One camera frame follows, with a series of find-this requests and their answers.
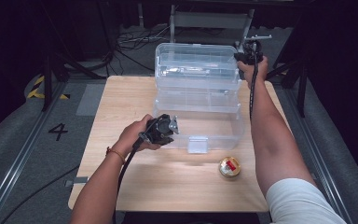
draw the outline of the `wooden tabletop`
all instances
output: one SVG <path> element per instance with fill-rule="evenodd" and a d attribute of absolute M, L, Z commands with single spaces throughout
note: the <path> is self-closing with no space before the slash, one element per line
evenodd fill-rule
<path fill-rule="evenodd" d="M 269 82 L 266 84 L 274 104 L 285 118 L 275 90 Z M 77 176 L 90 177 L 103 161 L 106 147 L 118 140 L 122 130 L 145 114 L 152 114 L 156 94 L 154 77 L 108 78 Z M 246 82 L 242 82 L 239 99 L 245 132 L 234 149 L 188 154 L 186 149 L 161 148 L 136 153 L 123 178 L 117 210 L 268 211 L 255 177 Z M 223 177 L 218 171 L 219 162 L 227 156 L 235 157 L 241 164 L 240 174 L 232 179 Z M 70 208 L 82 188 L 83 185 L 74 185 L 68 203 Z"/>

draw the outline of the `red bracelet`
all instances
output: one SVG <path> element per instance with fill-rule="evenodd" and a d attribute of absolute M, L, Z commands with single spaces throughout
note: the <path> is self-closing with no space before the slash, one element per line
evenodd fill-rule
<path fill-rule="evenodd" d="M 106 155 L 105 156 L 107 156 L 107 154 L 109 154 L 109 152 L 116 153 L 121 158 L 121 160 L 123 161 L 123 165 L 126 163 L 126 158 L 121 153 L 117 152 L 116 150 L 113 150 L 111 147 L 108 147 L 106 149 Z"/>

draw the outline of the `transparent storage box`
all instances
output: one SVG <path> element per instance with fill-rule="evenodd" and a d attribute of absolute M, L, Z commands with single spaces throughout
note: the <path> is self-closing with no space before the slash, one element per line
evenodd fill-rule
<path fill-rule="evenodd" d="M 160 44 L 154 116 L 177 116 L 179 134 L 166 147 L 189 153 L 232 149 L 243 135 L 241 79 L 231 46 Z"/>

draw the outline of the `round tin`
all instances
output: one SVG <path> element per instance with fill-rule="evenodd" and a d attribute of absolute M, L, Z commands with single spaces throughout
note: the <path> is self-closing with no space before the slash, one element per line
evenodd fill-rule
<path fill-rule="evenodd" d="M 240 173 L 240 163 L 234 157 L 225 157 L 219 163 L 219 171 L 225 177 L 234 177 Z"/>

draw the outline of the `white sleeve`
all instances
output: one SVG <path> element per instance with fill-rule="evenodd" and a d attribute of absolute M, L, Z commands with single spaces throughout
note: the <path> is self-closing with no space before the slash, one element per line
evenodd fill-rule
<path fill-rule="evenodd" d="M 276 182 L 268 189 L 266 200 L 272 223 L 345 223 L 322 193 L 302 179 Z"/>

